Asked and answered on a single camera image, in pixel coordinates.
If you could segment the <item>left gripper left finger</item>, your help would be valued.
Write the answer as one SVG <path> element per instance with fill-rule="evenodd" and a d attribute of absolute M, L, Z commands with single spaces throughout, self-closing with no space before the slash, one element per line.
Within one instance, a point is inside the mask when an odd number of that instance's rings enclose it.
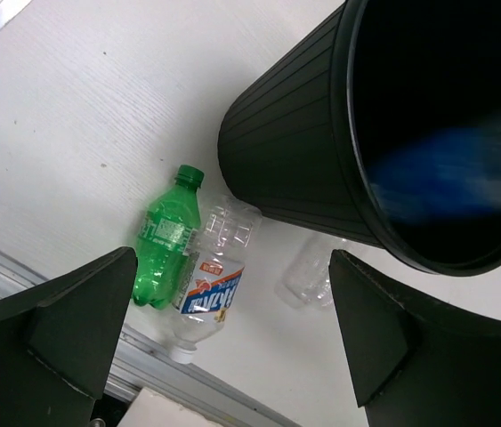
<path fill-rule="evenodd" d="M 109 376 L 137 258 L 120 247 L 0 300 L 0 426 L 86 426 Z"/>

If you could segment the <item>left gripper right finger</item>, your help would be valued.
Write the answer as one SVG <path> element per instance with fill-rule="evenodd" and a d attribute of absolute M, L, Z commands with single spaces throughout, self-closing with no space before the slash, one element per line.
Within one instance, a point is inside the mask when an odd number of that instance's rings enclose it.
<path fill-rule="evenodd" d="M 335 311 L 372 426 L 501 426 L 501 321 L 443 302 L 335 250 Z"/>

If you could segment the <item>clear unlabelled plastic bottle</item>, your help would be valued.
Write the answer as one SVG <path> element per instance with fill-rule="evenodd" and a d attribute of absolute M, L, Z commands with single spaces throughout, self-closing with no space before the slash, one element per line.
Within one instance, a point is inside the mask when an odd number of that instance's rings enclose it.
<path fill-rule="evenodd" d="M 328 310 L 334 302 L 329 278 L 331 254 L 349 244 L 347 239 L 325 234 L 308 237 L 275 285 L 276 295 L 296 310 Z"/>

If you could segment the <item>black plastic waste bin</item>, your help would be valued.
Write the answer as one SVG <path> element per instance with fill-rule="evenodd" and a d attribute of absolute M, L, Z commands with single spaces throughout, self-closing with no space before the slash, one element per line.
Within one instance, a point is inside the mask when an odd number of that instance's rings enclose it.
<path fill-rule="evenodd" d="M 219 166 L 267 217 L 475 276 L 501 266 L 501 213 L 395 222 L 368 168 L 499 114 L 501 1 L 347 1 L 230 106 Z"/>

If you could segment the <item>green plastic soda bottle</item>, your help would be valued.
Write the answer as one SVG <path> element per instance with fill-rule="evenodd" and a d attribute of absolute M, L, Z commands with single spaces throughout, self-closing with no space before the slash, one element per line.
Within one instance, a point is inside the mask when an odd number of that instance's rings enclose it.
<path fill-rule="evenodd" d="M 132 299 L 138 306 L 166 308 L 177 291 L 190 243 L 200 227 L 197 192 L 204 173 L 181 165 L 174 185 L 150 203 L 137 235 L 138 267 Z"/>

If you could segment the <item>clear bottle white blue label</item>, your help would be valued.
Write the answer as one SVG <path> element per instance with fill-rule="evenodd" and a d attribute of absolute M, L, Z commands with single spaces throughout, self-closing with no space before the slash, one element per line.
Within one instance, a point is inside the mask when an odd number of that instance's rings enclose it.
<path fill-rule="evenodd" d="M 190 246 L 169 317 L 169 358 L 188 365 L 198 343 L 222 330 L 246 267 L 262 214 L 233 196 L 206 201 L 201 228 Z"/>

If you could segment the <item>aluminium table frame rail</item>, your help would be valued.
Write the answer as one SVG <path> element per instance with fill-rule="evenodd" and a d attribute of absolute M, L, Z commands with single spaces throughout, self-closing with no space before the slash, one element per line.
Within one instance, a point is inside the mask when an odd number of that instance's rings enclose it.
<path fill-rule="evenodd" d="M 28 5 L 0 1 L 0 30 Z M 44 278 L 0 253 L 0 296 L 20 291 Z M 191 409 L 222 426 L 294 426 L 295 423 L 247 395 L 195 367 L 180 367 L 162 346 L 124 325 L 109 372 L 105 392 L 131 403 L 141 391 Z"/>

